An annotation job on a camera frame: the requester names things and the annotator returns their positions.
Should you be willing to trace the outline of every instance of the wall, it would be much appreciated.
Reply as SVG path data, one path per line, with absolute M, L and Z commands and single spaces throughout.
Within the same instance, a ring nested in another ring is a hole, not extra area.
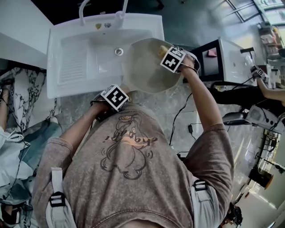
M 0 0 L 0 58 L 46 68 L 52 26 L 31 0 Z
M 0 33 L 0 58 L 46 69 L 47 55 Z

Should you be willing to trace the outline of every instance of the wrist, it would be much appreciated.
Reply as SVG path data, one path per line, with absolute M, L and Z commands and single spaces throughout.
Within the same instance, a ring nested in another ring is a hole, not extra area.
M 101 112 L 105 112 L 109 109 L 109 107 L 104 103 L 104 102 L 95 102 L 91 107 L 90 107 L 90 112 L 94 115 L 97 116 Z
M 3 93 L 3 95 L 7 95 L 7 94 L 9 94 L 9 90 L 8 89 L 2 89 L 2 93 Z
M 186 67 L 186 66 L 181 69 L 181 72 L 185 78 L 199 77 L 195 70 L 193 70 L 189 67 Z

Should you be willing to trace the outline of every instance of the gray t-shirt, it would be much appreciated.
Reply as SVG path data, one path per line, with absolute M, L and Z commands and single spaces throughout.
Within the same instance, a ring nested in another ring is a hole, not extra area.
M 149 110 L 129 105 L 103 122 L 73 159 L 71 150 L 61 138 L 51 138 L 45 148 L 32 199 L 40 227 L 47 227 L 51 167 L 63 170 L 64 194 L 78 228 L 120 227 L 133 220 L 192 228 L 193 176 L 214 187 L 220 220 L 226 215 L 233 157 L 223 124 L 207 129 L 181 162 Z

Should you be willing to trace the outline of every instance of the pink object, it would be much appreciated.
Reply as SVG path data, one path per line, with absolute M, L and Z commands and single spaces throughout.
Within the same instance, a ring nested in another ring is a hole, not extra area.
M 209 57 L 217 57 L 217 50 L 208 50 L 208 56 Z

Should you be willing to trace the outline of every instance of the basin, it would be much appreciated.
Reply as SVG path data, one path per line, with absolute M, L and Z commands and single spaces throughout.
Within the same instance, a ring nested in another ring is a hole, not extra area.
M 148 38 L 133 43 L 122 61 L 123 84 L 129 91 L 140 90 L 149 94 L 163 92 L 176 86 L 181 75 L 172 73 L 160 65 L 160 46 L 173 45 L 165 41 Z
M 49 98 L 106 89 L 122 83 L 122 61 L 130 46 L 140 40 L 164 40 L 162 18 L 125 14 L 120 29 L 112 28 L 114 15 L 85 17 L 51 29 L 48 47 L 47 91 Z M 122 54 L 115 50 L 122 49 Z

